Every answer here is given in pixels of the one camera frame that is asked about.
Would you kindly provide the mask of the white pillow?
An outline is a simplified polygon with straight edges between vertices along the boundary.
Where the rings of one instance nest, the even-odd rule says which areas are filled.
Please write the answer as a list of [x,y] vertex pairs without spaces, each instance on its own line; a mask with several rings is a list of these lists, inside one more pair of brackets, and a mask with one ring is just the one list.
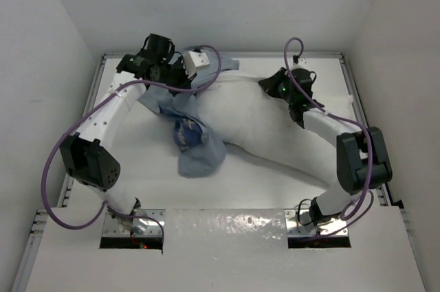
[[336,149],[293,122],[287,104],[269,97],[259,86],[260,80],[239,70],[222,73],[197,94],[200,120],[225,143],[333,185],[337,181]]

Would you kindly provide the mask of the blue patterned pillowcase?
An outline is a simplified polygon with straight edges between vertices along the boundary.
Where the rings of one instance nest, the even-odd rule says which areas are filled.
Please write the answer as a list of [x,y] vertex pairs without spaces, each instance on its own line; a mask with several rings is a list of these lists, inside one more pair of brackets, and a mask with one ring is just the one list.
[[210,65],[199,69],[197,76],[203,81],[202,89],[178,89],[154,82],[148,86],[139,102],[150,111],[174,123],[173,141],[180,151],[178,173],[183,177],[207,177],[223,163],[226,146],[216,132],[198,112],[198,96],[224,71],[238,69],[239,62],[222,57],[212,46],[201,46],[188,51],[206,53]]

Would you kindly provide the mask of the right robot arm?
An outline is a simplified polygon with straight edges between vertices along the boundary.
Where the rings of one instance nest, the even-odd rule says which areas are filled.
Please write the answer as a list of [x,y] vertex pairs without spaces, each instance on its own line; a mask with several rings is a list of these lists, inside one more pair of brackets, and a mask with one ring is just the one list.
[[382,131],[330,113],[313,98],[315,79],[313,71],[282,67],[258,84],[268,96],[287,103],[290,118],[299,127],[315,133],[336,150],[337,183],[312,199],[309,206],[311,224],[317,226],[338,216],[351,218],[345,213],[349,203],[363,201],[369,190],[389,182],[393,169]]

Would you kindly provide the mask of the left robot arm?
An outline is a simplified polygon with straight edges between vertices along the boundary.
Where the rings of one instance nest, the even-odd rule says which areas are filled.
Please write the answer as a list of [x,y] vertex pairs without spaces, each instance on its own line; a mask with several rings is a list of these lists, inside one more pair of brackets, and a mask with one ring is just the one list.
[[122,57],[106,95],[60,143],[67,174],[92,189],[113,211],[132,214],[138,200],[119,185],[121,167],[110,153],[119,127],[150,86],[173,95],[190,93],[197,72],[208,65],[200,49],[178,56],[169,38],[147,36],[138,53]]

